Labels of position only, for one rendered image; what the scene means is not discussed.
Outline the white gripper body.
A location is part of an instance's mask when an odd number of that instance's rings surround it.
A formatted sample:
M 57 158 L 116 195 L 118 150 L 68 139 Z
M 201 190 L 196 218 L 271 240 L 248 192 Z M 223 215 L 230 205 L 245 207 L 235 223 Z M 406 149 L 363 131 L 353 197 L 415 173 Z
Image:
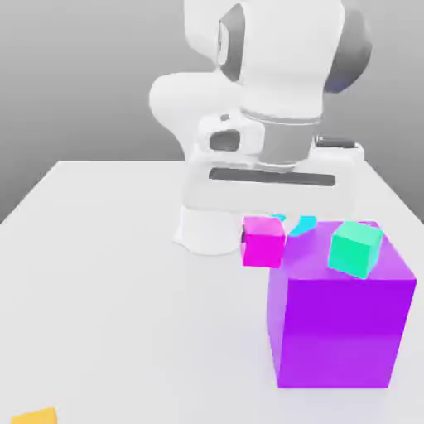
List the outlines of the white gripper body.
M 360 146 L 311 147 L 307 159 L 295 166 L 196 158 L 189 163 L 183 205 L 193 210 L 347 217 L 363 164 Z

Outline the small magenta cube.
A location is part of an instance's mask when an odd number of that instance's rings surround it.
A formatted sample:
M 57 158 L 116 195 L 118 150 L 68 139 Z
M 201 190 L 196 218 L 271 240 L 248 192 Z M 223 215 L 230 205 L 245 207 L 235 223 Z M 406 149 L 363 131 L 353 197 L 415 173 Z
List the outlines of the small magenta cube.
M 282 222 L 273 217 L 244 216 L 245 243 L 241 244 L 245 267 L 279 268 L 286 243 Z

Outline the small green cube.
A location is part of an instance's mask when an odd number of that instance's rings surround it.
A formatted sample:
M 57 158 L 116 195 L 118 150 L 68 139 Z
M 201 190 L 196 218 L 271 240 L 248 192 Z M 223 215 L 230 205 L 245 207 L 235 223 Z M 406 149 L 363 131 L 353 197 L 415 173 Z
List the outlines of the small green cube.
M 380 228 L 345 221 L 332 234 L 328 267 L 366 279 L 378 262 L 382 241 Z

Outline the small yellow cube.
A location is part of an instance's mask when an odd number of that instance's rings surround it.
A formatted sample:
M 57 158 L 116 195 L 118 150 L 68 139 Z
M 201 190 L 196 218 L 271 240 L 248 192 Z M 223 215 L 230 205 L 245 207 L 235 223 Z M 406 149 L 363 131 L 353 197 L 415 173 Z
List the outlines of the small yellow cube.
M 10 424 L 58 424 L 58 421 L 55 409 L 48 407 L 16 415 L 11 418 Z

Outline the large purple box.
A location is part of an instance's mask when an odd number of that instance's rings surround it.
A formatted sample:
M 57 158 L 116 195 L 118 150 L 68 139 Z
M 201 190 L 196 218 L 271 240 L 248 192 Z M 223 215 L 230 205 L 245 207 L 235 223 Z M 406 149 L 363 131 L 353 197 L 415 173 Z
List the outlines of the large purple box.
M 267 331 L 280 388 L 386 388 L 417 279 L 387 237 L 367 279 L 327 267 L 338 221 L 287 241 L 269 273 Z

